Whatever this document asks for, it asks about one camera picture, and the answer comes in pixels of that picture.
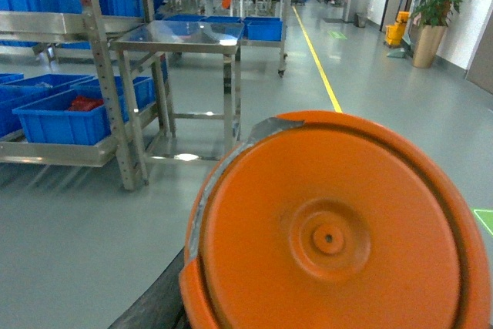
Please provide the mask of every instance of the trash bin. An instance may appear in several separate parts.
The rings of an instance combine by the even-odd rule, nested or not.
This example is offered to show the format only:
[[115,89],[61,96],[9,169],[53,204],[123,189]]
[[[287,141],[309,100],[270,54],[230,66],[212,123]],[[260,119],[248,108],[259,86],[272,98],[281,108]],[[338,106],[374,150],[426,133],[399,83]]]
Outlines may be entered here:
[[367,25],[367,19],[368,17],[364,13],[356,13],[354,15],[354,25],[356,27],[364,28]]

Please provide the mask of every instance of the gray epoxy floor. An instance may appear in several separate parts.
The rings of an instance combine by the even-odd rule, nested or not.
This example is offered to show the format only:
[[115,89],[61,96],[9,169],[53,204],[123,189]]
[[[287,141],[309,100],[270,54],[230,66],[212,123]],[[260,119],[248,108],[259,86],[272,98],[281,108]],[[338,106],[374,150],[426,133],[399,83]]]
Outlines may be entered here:
[[[343,111],[407,137],[446,171],[471,208],[491,209],[493,96],[439,68],[388,59],[384,36],[373,28],[322,20],[340,9],[313,1],[297,9]],[[284,79],[275,49],[243,50],[244,135],[277,113],[333,109],[293,14],[288,32]],[[91,63],[53,68],[94,73]],[[0,57],[0,72],[49,70],[34,59]],[[217,56],[185,54],[173,62],[176,110],[220,111],[221,73]],[[178,123],[179,149],[220,151],[220,123]],[[127,193],[114,161],[102,169],[0,164],[0,327],[108,327],[182,247],[209,170],[155,166],[151,186]],[[492,260],[493,238],[480,228]]]

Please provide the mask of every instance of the metal shelf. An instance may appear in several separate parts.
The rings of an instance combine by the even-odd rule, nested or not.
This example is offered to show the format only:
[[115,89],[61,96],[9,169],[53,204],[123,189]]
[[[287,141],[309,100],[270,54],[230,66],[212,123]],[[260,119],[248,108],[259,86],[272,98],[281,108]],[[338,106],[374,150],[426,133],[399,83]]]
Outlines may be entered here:
[[[142,18],[103,16],[105,32],[122,35],[143,24]],[[0,39],[27,42],[88,41],[86,16],[70,13],[0,12]]]
[[[144,126],[149,125],[157,117],[156,104],[148,106],[139,116]],[[125,125],[125,130],[129,141],[132,140],[129,123]],[[12,140],[0,142],[0,162],[102,167],[115,156],[118,148],[115,136],[108,136],[94,146],[27,143],[15,139],[15,135],[12,135]]]

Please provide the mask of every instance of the green floor marking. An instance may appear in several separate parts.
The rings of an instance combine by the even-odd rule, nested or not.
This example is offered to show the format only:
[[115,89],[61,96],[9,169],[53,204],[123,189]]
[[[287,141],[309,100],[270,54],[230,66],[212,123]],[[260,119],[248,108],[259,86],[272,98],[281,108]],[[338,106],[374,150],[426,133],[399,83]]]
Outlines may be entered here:
[[472,210],[493,237],[493,210]]
[[334,39],[347,40],[347,37],[342,32],[331,31],[329,35]]

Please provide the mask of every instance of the red item in bin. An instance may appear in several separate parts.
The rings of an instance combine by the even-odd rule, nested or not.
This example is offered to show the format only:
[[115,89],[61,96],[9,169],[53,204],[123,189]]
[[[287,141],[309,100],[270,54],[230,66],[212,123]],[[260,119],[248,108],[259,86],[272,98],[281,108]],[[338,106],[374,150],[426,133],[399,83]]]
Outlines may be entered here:
[[85,96],[77,96],[72,101],[72,105],[67,109],[67,111],[75,112],[89,112],[95,108],[98,108],[104,104],[102,99],[86,98]]

